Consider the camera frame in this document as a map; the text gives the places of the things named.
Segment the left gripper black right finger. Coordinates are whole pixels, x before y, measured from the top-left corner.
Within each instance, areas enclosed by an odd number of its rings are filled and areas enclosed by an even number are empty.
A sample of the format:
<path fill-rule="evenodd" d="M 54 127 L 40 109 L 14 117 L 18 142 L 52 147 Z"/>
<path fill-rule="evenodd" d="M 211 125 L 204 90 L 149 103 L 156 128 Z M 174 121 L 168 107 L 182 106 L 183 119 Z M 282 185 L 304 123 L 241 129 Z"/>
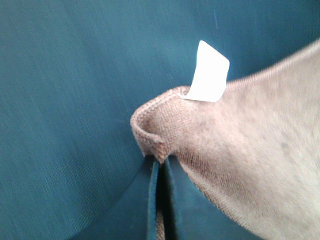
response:
<path fill-rule="evenodd" d="M 162 214 L 167 240 L 257 240 L 211 203 L 170 155 L 162 165 Z"/>

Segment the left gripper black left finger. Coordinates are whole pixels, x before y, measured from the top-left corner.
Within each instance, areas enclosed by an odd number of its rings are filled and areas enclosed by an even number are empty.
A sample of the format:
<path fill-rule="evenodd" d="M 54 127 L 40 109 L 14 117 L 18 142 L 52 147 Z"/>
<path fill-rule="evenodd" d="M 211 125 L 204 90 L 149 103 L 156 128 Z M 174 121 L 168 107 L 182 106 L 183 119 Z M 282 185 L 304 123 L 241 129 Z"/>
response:
<path fill-rule="evenodd" d="M 159 163 L 148 155 L 120 199 L 72 240 L 155 240 Z"/>

